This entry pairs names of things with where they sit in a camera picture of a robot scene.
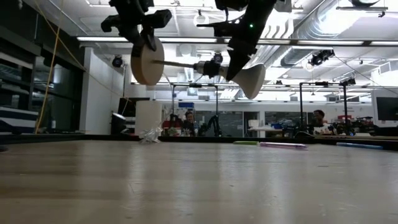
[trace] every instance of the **wooden disc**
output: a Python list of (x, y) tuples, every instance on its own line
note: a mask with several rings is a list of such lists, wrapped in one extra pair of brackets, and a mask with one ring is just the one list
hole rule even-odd
[(164, 61), (164, 49), (159, 38), (155, 37), (156, 51), (144, 45), (139, 57), (131, 55), (131, 71), (137, 82), (142, 85), (156, 85), (162, 78), (164, 65), (152, 63), (153, 60)]

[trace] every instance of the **yellow cable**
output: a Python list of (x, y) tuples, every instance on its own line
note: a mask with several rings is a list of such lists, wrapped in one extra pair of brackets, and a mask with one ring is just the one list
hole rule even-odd
[[(35, 4), (37, 6), (37, 9), (39, 10), (40, 14), (43, 16), (44, 20), (46, 21), (47, 25), (49, 25), (50, 29), (52, 30), (52, 32), (56, 35), (56, 31), (54, 30), (54, 28), (51, 26), (51, 23), (49, 22), (49, 20), (47, 19), (47, 17), (45, 16), (43, 10), (41, 9), (39, 3), (37, 2), (37, 0), (35, 0)], [(118, 95), (121, 98), (126, 99), (128, 102), (132, 102), (129, 98), (120, 95), (119, 93), (116, 93), (115, 91), (113, 91), (112, 89), (108, 88), (106, 85), (102, 84), (97, 78), (95, 78), (93, 75), (91, 75), (87, 69), (79, 62), (79, 60), (77, 60), (77, 58), (72, 54), (72, 52), (70, 52), (69, 48), (65, 45), (65, 43), (62, 41), (62, 39), (57, 35), (57, 39), (60, 41), (60, 43), (63, 45), (63, 47), (67, 50), (68, 54), (74, 59), (74, 61), (80, 66), (80, 68), (82, 70), (84, 70), (91, 78), (93, 78), (96, 82), (98, 82), (101, 86), (103, 86), (104, 88), (106, 88), (107, 90), (109, 90), (111, 93), (114, 93), (116, 95)]]
[(43, 100), (43, 105), (42, 105), (42, 111), (40, 112), (40, 117), (39, 117), (39, 120), (38, 120), (38, 122), (36, 124), (35, 134), (37, 134), (37, 131), (40, 128), (40, 124), (42, 123), (42, 118), (43, 118), (44, 109), (45, 109), (45, 102), (47, 101), (47, 96), (48, 96), (48, 93), (49, 93), (49, 85), (50, 85), (50, 80), (51, 80), (51, 77), (52, 77), (52, 71), (53, 71), (53, 68), (54, 68), (55, 53), (57, 52), (58, 37), (60, 35), (60, 27), (61, 27), (61, 22), (62, 22), (62, 8), (63, 8), (63, 0), (61, 0), (60, 19), (59, 19), (59, 23), (58, 23), (58, 29), (57, 29), (57, 34), (56, 34), (56, 39), (55, 39), (55, 44), (54, 44), (54, 50), (53, 50), (53, 53), (52, 53), (49, 77), (47, 79), (47, 86), (45, 87), (45, 94), (44, 94), (44, 100)]

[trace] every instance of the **pink tube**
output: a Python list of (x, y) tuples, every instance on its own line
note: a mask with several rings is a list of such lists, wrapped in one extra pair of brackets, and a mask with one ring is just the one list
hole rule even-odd
[(276, 142), (259, 142), (257, 146), (261, 147), (283, 147), (289, 149), (306, 149), (307, 146), (304, 144), (292, 144), (292, 143), (276, 143)]

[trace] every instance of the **green object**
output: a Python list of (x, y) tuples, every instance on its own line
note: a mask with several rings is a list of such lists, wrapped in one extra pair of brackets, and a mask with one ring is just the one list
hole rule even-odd
[(242, 144), (242, 145), (248, 145), (248, 146), (257, 146), (256, 141), (236, 141), (233, 144)]

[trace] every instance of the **blue tube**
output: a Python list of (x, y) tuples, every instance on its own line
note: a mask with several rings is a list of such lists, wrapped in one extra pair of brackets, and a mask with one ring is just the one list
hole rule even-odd
[(344, 146), (344, 147), (358, 147), (364, 149), (383, 149), (382, 146), (373, 146), (373, 145), (365, 145), (365, 144), (353, 144), (353, 143), (345, 143), (345, 142), (338, 142), (336, 143), (337, 146)]

